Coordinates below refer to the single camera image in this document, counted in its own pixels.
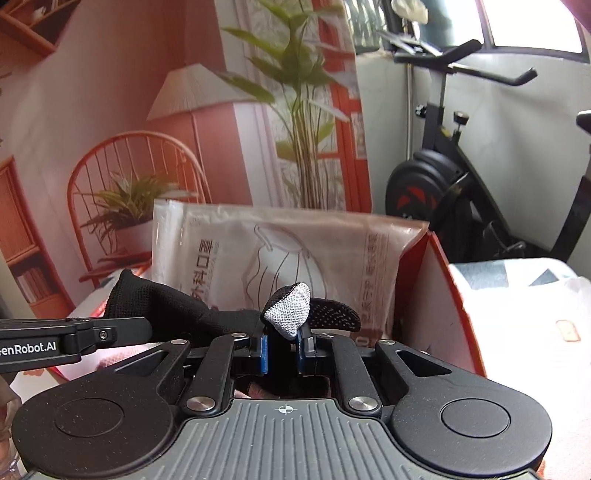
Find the person's left hand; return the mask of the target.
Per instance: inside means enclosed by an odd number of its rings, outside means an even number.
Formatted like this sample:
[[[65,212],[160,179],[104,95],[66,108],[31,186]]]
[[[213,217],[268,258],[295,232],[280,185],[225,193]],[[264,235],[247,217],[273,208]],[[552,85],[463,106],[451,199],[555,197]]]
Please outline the person's left hand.
[[[1,378],[0,394],[0,477],[1,480],[20,479],[19,455],[12,440],[12,423],[22,401],[4,378]]]

